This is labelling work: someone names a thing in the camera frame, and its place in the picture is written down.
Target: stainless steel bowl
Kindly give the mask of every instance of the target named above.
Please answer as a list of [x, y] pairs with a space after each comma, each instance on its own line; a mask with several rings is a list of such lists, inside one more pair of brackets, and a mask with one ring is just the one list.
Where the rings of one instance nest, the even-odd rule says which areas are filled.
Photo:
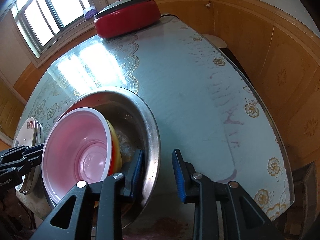
[[[79, 107], [98, 110], [113, 125], [119, 139], [123, 163], [131, 160], [135, 149], [145, 151], [146, 172], [142, 195], [132, 206], [122, 210], [124, 228], [145, 208], [156, 184], [160, 167], [160, 137], [156, 120], [138, 95], [119, 87], [104, 87], [80, 96], [62, 116]], [[51, 208], [54, 208], [55, 204], [46, 191], [45, 195]]]

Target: window frame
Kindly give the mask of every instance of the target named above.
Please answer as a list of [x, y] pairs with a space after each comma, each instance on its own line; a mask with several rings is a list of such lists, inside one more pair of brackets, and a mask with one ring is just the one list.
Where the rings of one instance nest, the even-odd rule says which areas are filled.
[[[40, 6], [38, 4], [38, 1], [35, 0], [39, 9], [40, 9], [42, 16], [44, 17], [44, 20], [46, 21], [48, 27], [50, 28], [50, 30], [52, 31], [52, 33], [54, 35], [45, 45], [42, 45], [39, 42], [36, 34], [33, 32], [32, 28], [31, 28], [30, 24], [28, 23], [28, 20], [24, 14], [25, 9], [28, 8], [28, 6], [33, 1], [34, 0], [28, 0], [28, 2], [20, 9], [20, 11], [17, 13], [17, 15], [15, 17], [13, 17], [13, 15], [11, 14], [12, 15], [11, 18], [12, 18], [12, 22], [14, 23], [14, 34], [15, 34], [16, 38], [18, 39], [18, 41], [21, 41], [23, 43], [22, 48], [25, 51], [25, 53], [27, 54], [27, 56], [30, 58], [31, 62], [35, 65], [36, 68], [39, 68], [47, 59], [49, 59], [52, 55], [54, 55], [59, 49], [61, 49], [67, 43], [74, 40], [75, 38], [77, 38], [81, 34], [85, 33], [86, 31], [94, 28], [94, 24], [93, 24], [93, 18], [91, 18], [89, 20], [85, 20], [85, 18], [83, 16], [78, 17], [77, 19], [75, 19], [74, 21], [72, 21], [71, 23], [66, 25], [65, 27], [62, 27], [62, 24], [60, 22], [59, 22], [59, 24], [56, 22], [60, 31], [57, 34], [55, 34], [52, 31], [46, 18], [44, 17], [42, 9], [40, 8]], [[45, 1], [46, 1], [46, 4], [47, 4], [51, 14], [55, 14], [55, 12], [52, 11], [52, 9], [54, 10], [54, 8], [53, 8], [52, 4], [50, 3], [50, 0], [45, 0]], [[105, 6], [108, 5], [107, 0], [88, 0], [88, 1], [89, 1], [89, 4], [92, 6], [94, 5], [98, 11], [102, 10]], [[53, 16], [53, 18], [55, 21], [56, 20], [59, 21], [59, 18], [57, 17], [57, 15]], [[30, 46], [27, 44], [26, 40], [22, 36], [22, 33], [20, 32], [20, 30], [18, 28], [17, 21], [20, 21], [20, 24], [23, 26], [24, 31], [26, 32], [26, 34], [28, 35], [28, 37], [31, 39], [32, 43], [36, 47], [36, 49], [40, 55], [39, 57], [37, 57], [34, 54], [32, 49], [30, 48]]]

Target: window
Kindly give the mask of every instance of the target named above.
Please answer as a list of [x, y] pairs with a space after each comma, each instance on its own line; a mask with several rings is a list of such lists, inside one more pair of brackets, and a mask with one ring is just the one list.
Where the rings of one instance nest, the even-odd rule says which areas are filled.
[[82, 10], [92, 0], [16, 0], [13, 17], [26, 43], [39, 58], [76, 22], [84, 21]]

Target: pot lid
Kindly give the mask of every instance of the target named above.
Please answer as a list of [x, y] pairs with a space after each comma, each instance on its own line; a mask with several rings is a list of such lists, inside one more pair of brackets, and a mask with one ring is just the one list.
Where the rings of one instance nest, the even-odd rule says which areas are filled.
[[103, 10], [101, 10], [98, 14], [94, 16], [94, 18], [99, 19], [100, 17], [110, 14], [112, 12], [115, 12], [119, 9], [125, 8], [127, 6], [130, 6], [136, 3], [145, 2], [145, 1], [149, 1], [149, 0], [117, 0], [116, 2], [108, 5]]

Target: plastic bowl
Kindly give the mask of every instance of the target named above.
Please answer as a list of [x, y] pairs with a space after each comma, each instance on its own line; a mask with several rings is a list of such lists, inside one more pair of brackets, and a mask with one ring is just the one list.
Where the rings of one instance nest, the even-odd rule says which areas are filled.
[[50, 131], [42, 155], [42, 177], [57, 204], [80, 180], [104, 180], [112, 157], [110, 127], [97, 110], [83, 107], [63, 116]]

